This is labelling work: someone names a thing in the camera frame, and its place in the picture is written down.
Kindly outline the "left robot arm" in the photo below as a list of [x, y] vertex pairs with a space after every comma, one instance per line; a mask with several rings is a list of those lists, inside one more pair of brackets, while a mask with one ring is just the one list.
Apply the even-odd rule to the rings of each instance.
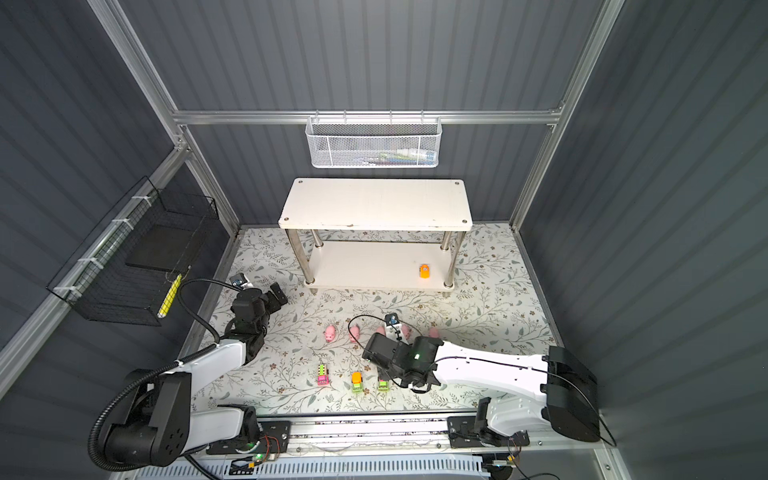
[[98, 415], [87, 440], [97, 467], [109, 472], [165, 467], [216, 444], [243, 455], [264, 449], [266, 437], [254, 408], [227, 404], [192, 410], [195, 393], [256, 358], [271, 315], [288, 302], [278, 283], [261, 290], [235, 277], [225, 286], [236, 296], [224, 332], [204, 321], [213, 336], [211, 345], [167, 366], [131, 372]]

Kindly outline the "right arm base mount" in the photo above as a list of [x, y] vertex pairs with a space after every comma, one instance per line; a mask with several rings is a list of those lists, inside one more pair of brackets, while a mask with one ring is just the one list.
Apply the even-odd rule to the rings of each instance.
[[449, 416], [446, 420], [450, 446], [454, 449], [499, 447], [522, 448], [530, 445], [527, 430], [515, 432], [510, 436], [492, 431], [484, 421], [474, 416]]

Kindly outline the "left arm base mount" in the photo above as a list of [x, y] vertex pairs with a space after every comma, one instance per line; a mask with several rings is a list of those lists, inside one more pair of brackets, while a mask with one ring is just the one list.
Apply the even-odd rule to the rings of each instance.
[[291, 427], [289, 421], [258, 422], [251, 430], [244, 427], [241, 433], [232, 439], [210, 444], [205, 452], [208, 455], [282, 454], [287, 451]]

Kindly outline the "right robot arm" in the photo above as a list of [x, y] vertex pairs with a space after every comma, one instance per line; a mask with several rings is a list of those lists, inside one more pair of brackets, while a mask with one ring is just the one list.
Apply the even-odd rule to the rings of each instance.
[[544, 355], [514, 355], [426, 336], [408, 344], [375, 333], [362, 357], [415, 394], [454, 384], [499, 392], [478, 401], [471, 426], [455, 429], [467, 441], [512, 446], [516, 434], [545, 426], [571, 440], [601, 440], [597, 379], [562, 347], [551, 346]]

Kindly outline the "green orange mixer toy truck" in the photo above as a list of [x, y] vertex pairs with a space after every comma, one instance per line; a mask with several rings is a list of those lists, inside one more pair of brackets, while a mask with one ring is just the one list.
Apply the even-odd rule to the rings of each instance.
[[353, 393], [361, 393], [364, 391], [363, 375], [360, 371], [355, 371], [351, 374], [351, 391]]

